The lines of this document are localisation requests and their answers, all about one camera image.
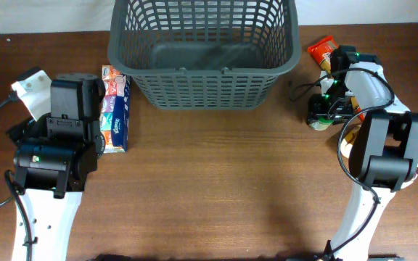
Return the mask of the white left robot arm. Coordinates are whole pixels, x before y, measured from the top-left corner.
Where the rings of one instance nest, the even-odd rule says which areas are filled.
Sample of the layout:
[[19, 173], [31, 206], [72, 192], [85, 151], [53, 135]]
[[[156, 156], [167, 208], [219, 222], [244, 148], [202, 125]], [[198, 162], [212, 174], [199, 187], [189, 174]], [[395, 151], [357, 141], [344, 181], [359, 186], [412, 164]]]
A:
[[11, 85], [30, 117], [8, 130], [17, 149], [4, 177], [16, 205], [12, 260], [65, 260], [89, 173], [105, 150], [101, 78], [27, 72]]

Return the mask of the grey plastic lattice basket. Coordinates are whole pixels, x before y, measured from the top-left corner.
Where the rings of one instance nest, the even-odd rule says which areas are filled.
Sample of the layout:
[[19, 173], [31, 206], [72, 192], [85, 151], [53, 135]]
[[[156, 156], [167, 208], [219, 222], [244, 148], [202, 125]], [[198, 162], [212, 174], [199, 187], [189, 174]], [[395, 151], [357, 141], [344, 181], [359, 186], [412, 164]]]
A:
[[254, 109], [300, 60], [294, 0], [117, 0], [107, 50], [160, 109]]

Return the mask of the green lid glass jar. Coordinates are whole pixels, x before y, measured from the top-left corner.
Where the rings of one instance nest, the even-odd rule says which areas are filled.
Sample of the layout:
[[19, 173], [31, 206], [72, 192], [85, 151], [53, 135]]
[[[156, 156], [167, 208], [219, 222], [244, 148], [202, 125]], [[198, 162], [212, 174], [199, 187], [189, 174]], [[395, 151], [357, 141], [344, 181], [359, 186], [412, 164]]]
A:
[[333, 120], [328, 120], [324, 117], [318, 117], [317, 119], [308, 120], [308, 126], [315, 131], [324, 131], [333, 124]]

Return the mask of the beige snack pouch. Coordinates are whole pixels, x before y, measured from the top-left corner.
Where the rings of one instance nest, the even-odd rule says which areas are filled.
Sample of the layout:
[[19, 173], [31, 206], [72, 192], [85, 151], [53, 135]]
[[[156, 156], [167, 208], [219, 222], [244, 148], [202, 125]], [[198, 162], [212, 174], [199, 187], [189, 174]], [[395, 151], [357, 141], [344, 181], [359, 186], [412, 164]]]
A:
[[[360, 131], [361, 124], [356, 125], [353, 127], [346, 135], [345, 138], [341, 141], [340, 144], [340, 151], [341, 154], [344, 156], [344, 158], [348, 159], [351, 155], [351, 149], [353, 148], [353, 144], [357, 138], [357, 134]], [[414, 177], [411, 179], [412, 181], [415, 181], [418, 176], [418, 163], [415, 170]]]

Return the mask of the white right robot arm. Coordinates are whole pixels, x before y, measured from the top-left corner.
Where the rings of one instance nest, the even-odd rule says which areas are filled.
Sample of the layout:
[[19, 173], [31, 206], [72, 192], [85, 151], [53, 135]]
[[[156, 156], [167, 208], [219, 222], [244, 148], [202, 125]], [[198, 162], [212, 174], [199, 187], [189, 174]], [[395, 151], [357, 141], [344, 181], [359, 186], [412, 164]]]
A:
[[[307, 123], [318, 130], [341, 124], [337, 158], [352, 181], [351, 197], [337, 233], [319, 260], [368, 260], [369, 245], [385, 208], [418, 173], [418, 113], [411, 112], [386, 81], [381, 61], [341, 45], [331, 53], [331, 71], [308, 100]], [[341, 143], [362, 117], [348, 162]]]

